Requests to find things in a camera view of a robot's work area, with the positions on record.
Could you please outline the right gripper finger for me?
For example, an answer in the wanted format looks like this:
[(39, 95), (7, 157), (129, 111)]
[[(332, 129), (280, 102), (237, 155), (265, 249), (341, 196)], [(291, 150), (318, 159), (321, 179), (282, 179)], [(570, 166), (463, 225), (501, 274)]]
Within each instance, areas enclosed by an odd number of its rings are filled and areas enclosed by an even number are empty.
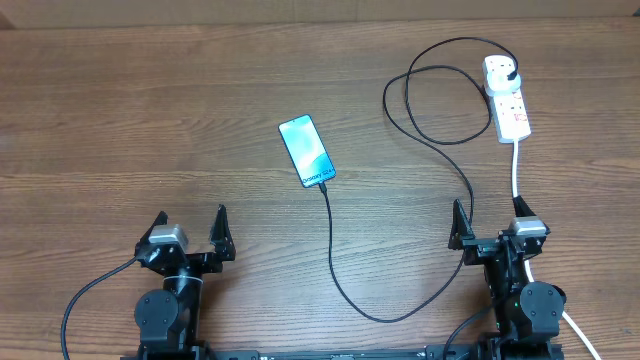
[(464, 211), (459, 199), (453, 202), (452, 225), (448, 241), (450, 250), (463, 250), (465, 246), (475, 239), (469, 218)]
[(513, 198), (513, 206), (515, 210), (515, 217), (524, 217), (524, 216), (537, 216), (527, 205), (522, 196), (517, 196)]

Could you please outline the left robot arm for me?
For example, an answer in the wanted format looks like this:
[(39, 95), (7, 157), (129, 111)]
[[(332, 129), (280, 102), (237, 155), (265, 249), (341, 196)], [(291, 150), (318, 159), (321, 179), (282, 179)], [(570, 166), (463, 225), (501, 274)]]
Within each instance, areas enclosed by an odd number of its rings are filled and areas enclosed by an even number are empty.
[(160, 212), (136, 244), (134, 257), (143, 268), (163, 277), (160, 289), (138, 300), (134, 318), (140, 330), (138, 359), (213, 359), (210, 345), (198, 339), (200, 302), (205, 274), (220, 273), (236, 249), (227, 210), (219, 205), (210, 230), (209, 252), (189, 253), (183, 228)]

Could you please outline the Samsung Galaxy smartphone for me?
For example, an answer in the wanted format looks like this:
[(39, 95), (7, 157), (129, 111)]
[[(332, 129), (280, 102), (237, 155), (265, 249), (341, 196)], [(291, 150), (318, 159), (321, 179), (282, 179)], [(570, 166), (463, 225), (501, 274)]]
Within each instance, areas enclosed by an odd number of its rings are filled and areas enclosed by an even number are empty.
[(281, 123), (278, 130), (304, 188), (336, 176), (336, 169), (310, 115)]

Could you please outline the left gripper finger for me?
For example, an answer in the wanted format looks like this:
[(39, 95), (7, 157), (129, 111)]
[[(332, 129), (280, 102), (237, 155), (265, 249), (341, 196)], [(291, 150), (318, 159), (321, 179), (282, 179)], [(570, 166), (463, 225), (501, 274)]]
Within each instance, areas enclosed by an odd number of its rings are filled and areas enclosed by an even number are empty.
[(166, 225), (168, 222), (168, 215), (164, 211), (160, 211), (156, 216), (155, 220), (148, 228), (148, 230), (143, 234), (140, 240), (135, 245), (134, 257), (139, 258), (142, 253), (142, 248), (149, 243), (149, 237), (153, 229), (158, 225)]
[(210, 230), (210, 243), (222, 262), (235, 260), (236, 248), (229, 228), (227, 209), (223, 204), (218, 206), (216, 218)]

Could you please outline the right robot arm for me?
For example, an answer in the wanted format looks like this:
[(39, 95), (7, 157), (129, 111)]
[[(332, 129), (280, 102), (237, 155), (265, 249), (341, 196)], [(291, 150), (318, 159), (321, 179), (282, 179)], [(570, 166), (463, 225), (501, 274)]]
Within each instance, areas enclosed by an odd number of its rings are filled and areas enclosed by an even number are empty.
[[(444, 359), (562, 359), (559, 321), (566, 304), (565, 292), (546, 282), (528, 278), (525, 262), (542, 253), (549, 227), (530, 210), (522, 197), (513, 199), (515, 217), (495, 238), (479, 239), (460, 201), (453, 203), (448, 248), (463, 252), (467, 266), (480, 265), (491, 304), (459, 325), (444, 345)], [(497, 330), (481, 334), (471, 345), (452, 349), (457, 335), (489, 312)]]

